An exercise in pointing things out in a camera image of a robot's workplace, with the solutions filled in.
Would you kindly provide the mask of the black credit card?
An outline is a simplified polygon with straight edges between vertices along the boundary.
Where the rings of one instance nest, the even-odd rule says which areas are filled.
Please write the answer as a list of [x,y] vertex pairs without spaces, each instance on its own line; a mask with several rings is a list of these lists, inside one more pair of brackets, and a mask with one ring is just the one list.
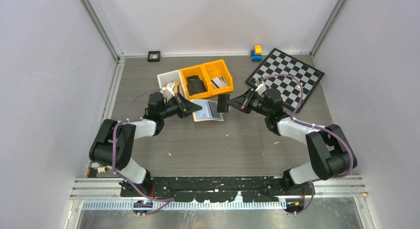
[[228,101],[230,99],[230,95],[229,94],[220,94],[218,95],[217,98],[217,112],[218,113],[227,113],[229,112],[229,105],[228,105]]

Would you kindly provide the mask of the beige leather card holder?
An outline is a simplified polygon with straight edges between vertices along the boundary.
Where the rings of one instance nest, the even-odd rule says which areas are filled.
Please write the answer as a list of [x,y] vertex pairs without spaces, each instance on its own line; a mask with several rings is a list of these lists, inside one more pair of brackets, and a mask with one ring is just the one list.
[[194,122],[200,121],[224,121],[222,113],[217,112],[217,102],[205,99],[195,99],[192,103],[202,107],[201,110],[193,113]]

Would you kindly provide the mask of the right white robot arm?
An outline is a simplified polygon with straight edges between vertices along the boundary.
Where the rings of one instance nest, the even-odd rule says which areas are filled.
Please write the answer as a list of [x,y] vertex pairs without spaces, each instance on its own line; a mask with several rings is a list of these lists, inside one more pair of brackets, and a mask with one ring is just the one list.
[[288,194],[296,194],[310,181],[347,176],[357,166],[357,158],[340,126],[319,126],[290,116],[276,89],[269,88],[262,94],[249,89],[227,104],[246,114],[263,115],[270,132],[306,145],[310,160],[283,173],[283,189]]

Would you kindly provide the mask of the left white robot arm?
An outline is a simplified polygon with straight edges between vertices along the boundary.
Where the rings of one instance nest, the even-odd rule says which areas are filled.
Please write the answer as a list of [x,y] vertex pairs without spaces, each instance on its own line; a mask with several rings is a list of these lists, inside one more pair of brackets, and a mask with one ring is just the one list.
[[105,119],[102,122],[90,148],[89,158],[132,182],[133,190],[138,195],[147,196],[152,189],[151,176],[132,158],[134,140],[159,135],[168,117],[176,115],[186,118],[201,109],[201,106],[180,94],[167,100],[161,92],[153,92],[149,95],[144,115],[139,119]]

